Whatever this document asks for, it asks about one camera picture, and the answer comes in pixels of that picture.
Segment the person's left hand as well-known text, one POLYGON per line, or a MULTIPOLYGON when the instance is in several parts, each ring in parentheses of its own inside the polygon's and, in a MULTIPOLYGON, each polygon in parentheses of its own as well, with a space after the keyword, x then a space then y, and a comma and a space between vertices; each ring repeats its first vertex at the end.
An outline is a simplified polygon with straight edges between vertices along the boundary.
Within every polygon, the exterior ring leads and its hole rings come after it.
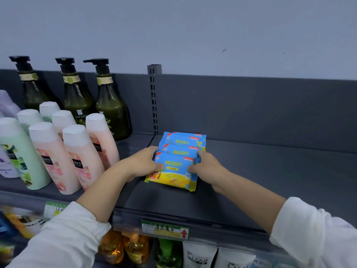
POLYGON ((149 162, 154 162, 153 157, 157 151, 157 146, 149 146, 121 161, 120 169, 125 177, 125 181, 130 182, 136 177, 150 174, 145 173, 145 165, 149 162))

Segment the blue yellow wipes packet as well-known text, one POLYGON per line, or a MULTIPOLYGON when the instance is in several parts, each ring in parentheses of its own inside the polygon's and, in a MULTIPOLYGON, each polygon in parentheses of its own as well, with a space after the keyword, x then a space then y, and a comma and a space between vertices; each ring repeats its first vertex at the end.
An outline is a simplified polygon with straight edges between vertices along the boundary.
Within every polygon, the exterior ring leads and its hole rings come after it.
POLYGON ((162 140, 164 144, 176 144, 185 146, 194 146, 201 150, 206 150, 206 135, 183 133, 183 132, 165 132, 162 140))
POLYGON ((205 147, 197 147, 190 145, 176 145, 168 143, 160 143, 159 150, 156 153, 156 156, 161 154, 171 154, 182 157, 197 158, 198 150, 205 150, 205 147))
POLYGON ((148 174, 145 178, 146 183, 154 182, 175 186, 190 192, 196 190, 198 175, 189 172, 188 167, 201 162, 201 158, 198 155, 190 157, 188 155, 168 154, 158 151, 154 162, 163 164, 164 168, 161 171, 148 174))

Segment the person's right forearm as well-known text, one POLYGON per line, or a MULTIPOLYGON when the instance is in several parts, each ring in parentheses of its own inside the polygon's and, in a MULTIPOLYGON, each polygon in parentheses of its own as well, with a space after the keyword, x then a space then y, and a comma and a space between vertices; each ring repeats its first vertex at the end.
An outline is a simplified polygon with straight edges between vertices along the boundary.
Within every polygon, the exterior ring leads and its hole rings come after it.
POLYGON ((223 187, 223 195, 268 234, 272 233, 278 214, 287 201, 263 186, 231 172, 223 187))

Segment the pink white-capped bottle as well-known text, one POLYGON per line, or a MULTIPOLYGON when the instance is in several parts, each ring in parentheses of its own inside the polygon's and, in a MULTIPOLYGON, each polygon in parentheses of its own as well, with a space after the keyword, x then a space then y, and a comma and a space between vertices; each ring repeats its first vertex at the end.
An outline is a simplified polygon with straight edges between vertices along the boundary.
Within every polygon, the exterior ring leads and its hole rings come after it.
POLYGON ((76 125, 77 123, 70 111, 59 110, 52 114, 52 124, 55 131, 63 140, 63 129, 71 125, 76 125))
POLYGON ((119 162, 119 152, 105 116, 100 113, 88 115, 86 129, 105 170, 119 162))
POLYGON ((60 193, 71 195, 82 188, 63 140, 51 122, 29 126, 30 139, 60 193))
POLYGON ((105 172, 104 165, 83 125, 63 129, 65 148, 72 160, 77 178, 84 191, 105 172))

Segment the gray metal shelf board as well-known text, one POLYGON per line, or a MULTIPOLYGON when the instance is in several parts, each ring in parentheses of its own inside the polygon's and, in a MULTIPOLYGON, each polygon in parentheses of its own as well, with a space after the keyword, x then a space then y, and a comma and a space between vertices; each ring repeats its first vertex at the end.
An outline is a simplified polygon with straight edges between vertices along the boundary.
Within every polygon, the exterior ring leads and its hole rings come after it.
POLYGON ((181 240, 277 252, 279 211, 297 197, 357 228, 357 153, 208 140, 195 192, 134 178, 123 186, 112 226, 156 237, 148 221, 187 228, 181 240))

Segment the green yellow price label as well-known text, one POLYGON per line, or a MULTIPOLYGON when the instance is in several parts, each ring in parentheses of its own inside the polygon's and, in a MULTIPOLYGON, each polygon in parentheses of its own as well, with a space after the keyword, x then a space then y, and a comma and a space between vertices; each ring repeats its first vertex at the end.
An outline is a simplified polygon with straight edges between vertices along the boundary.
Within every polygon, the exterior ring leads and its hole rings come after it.
POLYGON ((146 220, 141 221, 141 228, 144 234, 174 239, 187 240, 190 234, 190 228, 186 226, 158 223, 146 220))

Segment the gray slotted shelf upright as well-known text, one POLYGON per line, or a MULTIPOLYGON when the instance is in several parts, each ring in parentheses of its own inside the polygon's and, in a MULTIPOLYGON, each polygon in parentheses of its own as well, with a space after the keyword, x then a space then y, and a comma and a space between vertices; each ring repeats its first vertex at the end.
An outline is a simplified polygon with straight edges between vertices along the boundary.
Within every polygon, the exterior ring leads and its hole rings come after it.
POLYGON ((151 107, 153 115, 154 135, 158 135, 158 118, 157 118, 157 104, 156 104, 156 89, 155 89, 155 76, 162 74, 161 64, 150 64, 147 66, 149 76, 149 86, 151 93, 151 107))

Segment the dark green pump bottle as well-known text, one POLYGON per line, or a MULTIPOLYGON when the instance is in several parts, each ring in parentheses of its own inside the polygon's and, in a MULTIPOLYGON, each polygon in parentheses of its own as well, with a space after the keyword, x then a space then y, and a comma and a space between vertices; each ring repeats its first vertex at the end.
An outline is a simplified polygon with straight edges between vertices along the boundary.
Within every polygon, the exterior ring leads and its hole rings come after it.
POLYGON ((96 69, 98 86, 96 110, 104 115, 114 140, 128 138, 132 133, 128 108, 113 80, 108 66, 109 59, 91 58, 83 62, 92 63, 96 69))
POLYGON ((60 64, 64 80, 64 108, 72 113, 79 125, 86 125, 86 117, 96 112, 96 101, 89 89, 83 85, 74 63, 74 58, 55 58, 60 64))
POLYGON ((51 89, 42 82, 37 72, 32 68, 29 56, 9 56, 16 63, 17 72, 24 89, 23 103, 26 109, 40 111, 40 104, 44 102, 56 102, 61 105, 60 100, 51 89))

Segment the gray shelf back panel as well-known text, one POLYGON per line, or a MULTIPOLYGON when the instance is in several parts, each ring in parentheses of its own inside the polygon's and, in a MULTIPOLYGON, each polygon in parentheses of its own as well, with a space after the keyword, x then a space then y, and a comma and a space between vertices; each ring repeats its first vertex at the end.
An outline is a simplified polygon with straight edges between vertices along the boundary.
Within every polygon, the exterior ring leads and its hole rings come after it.
MULTIPOLYGON (((148 74, 113 73, 134 133, 154 134, 148 74)), ((357 80, 160 74, 158 133, 357 153, 357 80)))

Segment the white shampoo bottle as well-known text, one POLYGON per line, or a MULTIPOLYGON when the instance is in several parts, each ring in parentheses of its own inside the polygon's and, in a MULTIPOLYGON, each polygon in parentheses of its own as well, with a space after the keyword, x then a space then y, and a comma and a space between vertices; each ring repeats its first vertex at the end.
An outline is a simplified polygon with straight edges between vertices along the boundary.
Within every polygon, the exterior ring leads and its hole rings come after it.
POLYGON ((211 268, 217 246, 183 241, 183 268, 211 268))
POLYGON ((265 257, 256 257, 250 268, 272 268, 273 263, 265 257))
POLYGON ((256 255, 219 247, 213 268, 249 268, 256 255))

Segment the green liquid bottle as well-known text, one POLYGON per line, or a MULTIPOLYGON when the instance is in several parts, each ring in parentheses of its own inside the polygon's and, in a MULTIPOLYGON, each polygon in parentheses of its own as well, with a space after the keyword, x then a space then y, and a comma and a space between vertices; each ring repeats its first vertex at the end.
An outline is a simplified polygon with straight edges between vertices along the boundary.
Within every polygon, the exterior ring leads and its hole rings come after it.
POLYGON ((183 246, 181 241, 158 239, 159 244, 154 252, 157 268, 182 268, 183 246))

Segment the green white price label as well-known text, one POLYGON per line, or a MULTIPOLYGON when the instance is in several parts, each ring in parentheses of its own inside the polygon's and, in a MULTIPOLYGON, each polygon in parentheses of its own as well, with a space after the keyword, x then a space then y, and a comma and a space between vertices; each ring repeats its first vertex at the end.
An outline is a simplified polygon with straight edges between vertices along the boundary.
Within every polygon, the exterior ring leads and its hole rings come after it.
POLYGON ((60 214, 67 206, 68 204, 47 201, 45 203, 43 217, 50 220, 60 214))

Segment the light green white-capped bottle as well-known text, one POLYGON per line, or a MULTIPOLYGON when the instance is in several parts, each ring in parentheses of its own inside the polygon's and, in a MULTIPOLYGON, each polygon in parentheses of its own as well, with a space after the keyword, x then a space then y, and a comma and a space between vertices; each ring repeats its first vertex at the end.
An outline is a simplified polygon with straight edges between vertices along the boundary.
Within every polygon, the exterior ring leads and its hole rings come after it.
POLYGON ((52 115, 60 110, 59 105, 53 101, 43 102, 39 105, 39 113, 45 122, 52 122, 52 115))
POLYGON ((43 122, 42 116, 40 115, 39 111, 36 109, 25 109, 18 112, 17 119, 20 123, 20 126, 28 136, 30 136, 29 127, 31 125, 37 124, 39 122, 43 122))
POLYGON ((0 118, 0 146, 28 189, 42 189, 52 182, 30 137, 16 118, 0 118))

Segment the person's white right sleeve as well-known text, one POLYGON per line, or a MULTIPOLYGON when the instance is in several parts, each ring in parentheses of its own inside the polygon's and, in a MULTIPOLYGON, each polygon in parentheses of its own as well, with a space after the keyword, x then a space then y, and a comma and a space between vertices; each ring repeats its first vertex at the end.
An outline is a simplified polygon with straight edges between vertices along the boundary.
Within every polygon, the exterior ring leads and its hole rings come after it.
POLYGON ((286 200, 270 242, 305 268, 357 268, 357 229, 300 198, 286 200))

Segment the white purple-print bottle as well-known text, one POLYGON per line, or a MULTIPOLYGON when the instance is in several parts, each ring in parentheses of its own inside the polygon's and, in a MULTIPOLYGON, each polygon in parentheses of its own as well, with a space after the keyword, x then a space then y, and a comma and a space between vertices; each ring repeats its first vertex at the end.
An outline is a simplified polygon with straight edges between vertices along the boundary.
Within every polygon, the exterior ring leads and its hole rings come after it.
POLYGON ((0 146, 0 175, 13 179, 20 178, 20 174, 17 169, 10 162, 10 158, 7 155, 7 152, 0 146))

